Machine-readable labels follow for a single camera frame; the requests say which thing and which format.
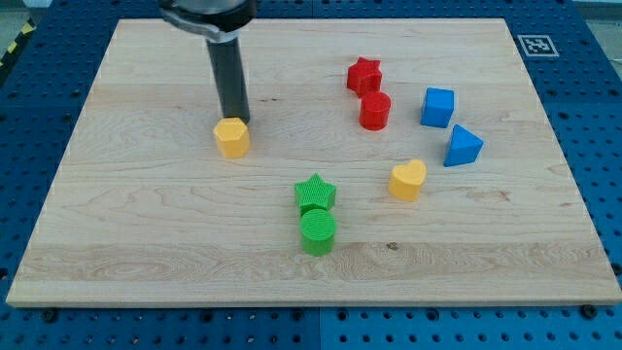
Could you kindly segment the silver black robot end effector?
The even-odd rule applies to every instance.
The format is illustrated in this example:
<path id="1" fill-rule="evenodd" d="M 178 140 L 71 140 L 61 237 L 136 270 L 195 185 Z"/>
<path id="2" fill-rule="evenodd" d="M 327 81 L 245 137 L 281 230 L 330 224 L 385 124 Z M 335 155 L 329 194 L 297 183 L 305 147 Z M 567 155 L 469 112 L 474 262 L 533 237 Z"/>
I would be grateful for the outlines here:
<path id="1" fill-rule="evenodd" d="M 236 39 L 257 16 L 256 0 L 158 0 L 162 18 L 211 43 Z"/>

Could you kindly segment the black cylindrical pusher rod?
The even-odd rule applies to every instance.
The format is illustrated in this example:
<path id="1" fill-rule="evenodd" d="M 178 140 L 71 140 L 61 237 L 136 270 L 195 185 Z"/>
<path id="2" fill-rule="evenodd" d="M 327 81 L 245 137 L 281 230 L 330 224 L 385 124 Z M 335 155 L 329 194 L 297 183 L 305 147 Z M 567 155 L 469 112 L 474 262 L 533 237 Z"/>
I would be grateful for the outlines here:
<path id="1" fill-rule="evenodd" d="M 206 44 L 223 117 L 248 123 L 251 115 L 238 39 Z"/>

